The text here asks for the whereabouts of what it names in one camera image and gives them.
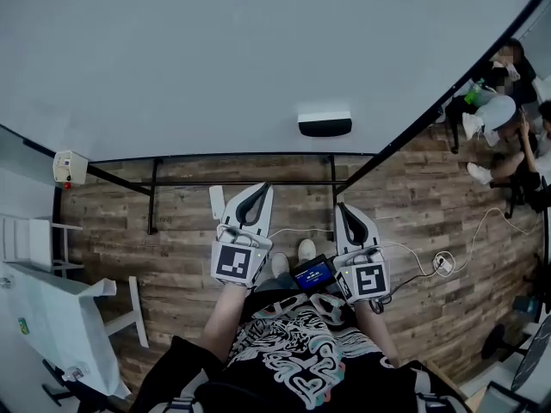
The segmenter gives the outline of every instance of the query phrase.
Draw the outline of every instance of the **display screen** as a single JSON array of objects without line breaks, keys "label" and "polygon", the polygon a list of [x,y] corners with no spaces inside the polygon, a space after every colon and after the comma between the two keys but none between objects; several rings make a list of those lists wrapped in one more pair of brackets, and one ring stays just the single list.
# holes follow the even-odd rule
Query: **display screen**
[{"label": "display screen", "polygon": [[318,284],[329,280],[333,274],[327,265],[323,262],[312,265],[306,271],[302,271],[295,276],[301,289],[310,289]]}]

